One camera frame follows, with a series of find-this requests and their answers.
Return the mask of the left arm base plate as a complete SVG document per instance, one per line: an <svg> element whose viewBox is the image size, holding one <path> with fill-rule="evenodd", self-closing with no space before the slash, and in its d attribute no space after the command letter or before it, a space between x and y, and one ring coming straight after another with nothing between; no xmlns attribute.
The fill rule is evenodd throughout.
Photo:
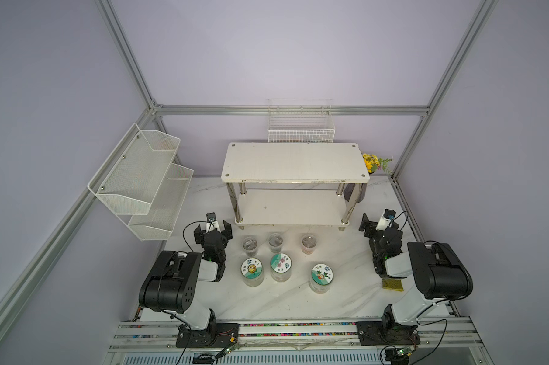
<svg viewBox="0 0 549 365"><path fill-rule="evenodd" d="M192 330L181 325L176 348L226 348L239 338L240 324L233 322L210 323L207 329Z"/></svg>

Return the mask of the strawberry lid seed container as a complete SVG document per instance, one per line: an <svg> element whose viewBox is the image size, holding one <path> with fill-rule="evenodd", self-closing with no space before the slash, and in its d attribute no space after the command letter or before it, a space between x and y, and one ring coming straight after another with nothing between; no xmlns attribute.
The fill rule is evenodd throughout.
<svg viewBox="0 0 549 365"><path fill-rule="evenodd" d="M312 267L309 286L317 294L326 293L332 285L334 273L325 263L318 263Z"/></svg>

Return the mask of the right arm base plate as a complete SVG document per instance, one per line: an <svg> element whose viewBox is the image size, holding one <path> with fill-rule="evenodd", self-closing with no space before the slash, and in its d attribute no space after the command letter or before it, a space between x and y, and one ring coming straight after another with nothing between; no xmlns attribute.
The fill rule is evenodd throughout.
<svg viewBox="0 0 549 365"><path fill-rule="evenodd" d="M362 346L419 345L417 327L395 324L384 326L380 321L356 322L357 335Z"/></svg>

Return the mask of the sunflower lid seed container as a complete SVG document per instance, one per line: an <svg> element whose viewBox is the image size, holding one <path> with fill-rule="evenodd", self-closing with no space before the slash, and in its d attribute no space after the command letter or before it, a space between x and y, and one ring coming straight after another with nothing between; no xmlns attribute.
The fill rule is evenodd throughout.
<svg viewBox="0 0 549 365"><path fill-rule="evenodd" d="M247 258L243 261L240 272L244 283L249 287L257 287L264 281L264 267L258 258Z"/></svg>

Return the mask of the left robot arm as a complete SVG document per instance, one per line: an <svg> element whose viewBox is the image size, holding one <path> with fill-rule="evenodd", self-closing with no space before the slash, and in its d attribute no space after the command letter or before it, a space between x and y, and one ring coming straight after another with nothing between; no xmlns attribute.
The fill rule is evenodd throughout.
<svg viewBox="0 0 549 365"><path fill-rule="evenodd" d="M139 306L168 314L186 329L201 332L212 328L215 314L195 299L196 287L200 281L221 281L233 232L230 223L209 218L206 228L197 227L193 235L202 251L161 252L140 288Z"/></svg>

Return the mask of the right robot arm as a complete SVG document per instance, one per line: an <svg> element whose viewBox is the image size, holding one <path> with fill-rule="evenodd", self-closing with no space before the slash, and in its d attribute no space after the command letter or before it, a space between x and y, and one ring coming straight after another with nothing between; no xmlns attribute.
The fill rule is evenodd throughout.
<svg viewBox="0 0 549 365"><path fill-rule="evenodd" d="M441 302L463 300L472 293L472 278L452 247L435 240L403 243L395 211L386 209L377 221L364 214L358 231L369 240L373 267L380 278L414 279L405 296L385 308L382 331L413 331Z"/></svg>

